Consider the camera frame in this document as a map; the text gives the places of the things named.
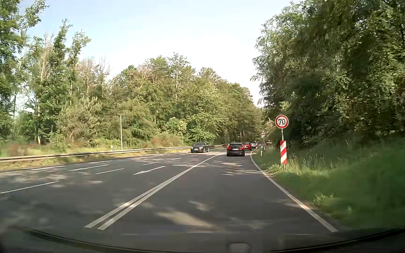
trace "forest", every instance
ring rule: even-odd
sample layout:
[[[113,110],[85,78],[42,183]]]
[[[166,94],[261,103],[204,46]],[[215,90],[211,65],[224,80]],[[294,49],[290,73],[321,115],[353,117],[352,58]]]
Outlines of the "forest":
[[[3,145],[119,149],[120,124],[124,149],[222,144],[260,133],[262,109],[249,90],[210,67],[196,70],[183,55],[159,55],[111,73],[109,60],[81,57],[91,43],[85,32],[66,40],[67,19],[55,35],[31,37],[46,8],[45,0],[22,11],[20,0],[0,0]]]
[[[405,132],[405,0],[290,3],[263,24],[256,49],[253,79],[267,117],[289,117],[287,140]]]

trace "tall grass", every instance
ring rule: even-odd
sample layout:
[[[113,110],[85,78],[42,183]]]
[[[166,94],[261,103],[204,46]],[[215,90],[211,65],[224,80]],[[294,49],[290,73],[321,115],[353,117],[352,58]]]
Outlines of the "tall grass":
[[[368,145],[330,140],[288,149],[288,164],[267,150],[256,163],[292,193],[349,227],[405,225],[405,137]]]
[[[22,144],[10,141],[0,141],[0,157],[110,151],[111,145],[113,146],[113,150],[121,149],[119,140],[112,141],[106,139],[97,139],[93,140],[93,144],[93,146],[88,146],[88,143],[76,141],[72,144],[48,143],[46,145],[38,145],[36,143]],[[150,141],[139,142],[131,146],[124,145],[123,149],[179,147],[182,145],[183,141],[180,137],[163,132],[156,135]]]

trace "lane arrow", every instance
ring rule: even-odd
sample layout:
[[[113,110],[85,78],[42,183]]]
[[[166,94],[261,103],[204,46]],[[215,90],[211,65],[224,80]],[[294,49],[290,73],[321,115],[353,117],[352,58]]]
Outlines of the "lane arrow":
[[[154,168],[154,169],[150,169],[150,170],[147,170],[147,171],[140,171],[140,172],[137,172],[137,173],[134,174],[134,175],[147,173],[147,172],[150,172],[150,171],[153,171],[153,170],[157,170],[157,169],[160,169],[160,168],[163,168],[163,167],[165,167],[165,166],[160,166],[160,167],[157,167],[157,168]]]

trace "dark gray car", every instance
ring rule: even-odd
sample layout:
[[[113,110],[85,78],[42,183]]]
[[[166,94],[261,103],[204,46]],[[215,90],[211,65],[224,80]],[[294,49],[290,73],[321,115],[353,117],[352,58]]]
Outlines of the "dark gray car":
[[[226,149],[226,156],[245,156],[245,147],[241,142],[229,143]]]
[[[193,146],[190,149],[190,152],[192,153],[198,153],[198,152],[209,152],[209,145],[205,142],[197,142],[193,144]]]

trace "grass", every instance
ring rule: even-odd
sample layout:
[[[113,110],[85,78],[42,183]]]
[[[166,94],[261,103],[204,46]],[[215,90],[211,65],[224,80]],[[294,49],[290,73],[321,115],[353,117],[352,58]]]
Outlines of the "grass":
[[[21,168],[26,168],[26,167],[37,167],[37,166],[43,166],[43,165],[92,162],[92,161],[100,161],[103,159],[140,156],[140,155],[152,154],[152,153],[174,153],[174,152],[182,152],[182,151],[188,151],[188,149],[154,150],[154,151],[147,151],[147,152],[104,154],[104,155],[94,155],[94,156],[64,157],[64,158],[53,158],[53,159],[45,159],[45,160],[33,160],[33,161],[23,161],[23,162],[14,162],[14,163],[0,163],[0,171],[1,170],[11,170],[11,169],[21,169]]]
[[[293,194],[352,228],[405,226],[405,137],[359,145],[331,140],[312,149],[266,150],[254,161]]]
[[[110,143],[109,143],[110,141],[108,140],[96,140],[96,141],[98,141],[98,143],[100,143],[101,145],[92,148],[86,147],[85,143],[78,143],[78,142],[70,146],[65,146],[63,144],[54,144],[54,143],[46,145],[38,145],[38,144],[20,144],[20,143],[10,143],[0,141],[0,157],[110,151]],[[125,146],[123,148],[145,149],[145,148],[164,148],[164,147],[182,147],[182,146],[185,145],[183,144],[181,138],[163,132],[156,135],[150,141],[142,142],[131,147]],[[113,144],[113,150],[120,150],[120,146],[116,146],[115,144]],[[36,167],[41,165],[52,165],[52,164],[70,164],[109,158],[137,156],[149,153],[172,153],[183,150],[188,151],[188,149],[173,149],[173,150],[159,150],[159,151],[135,152],[135,153],[104,154],[85,157],[54,158],[45,160],[15,162],[15,163],[0,163],[0,170],[17,169],[24,167]]]

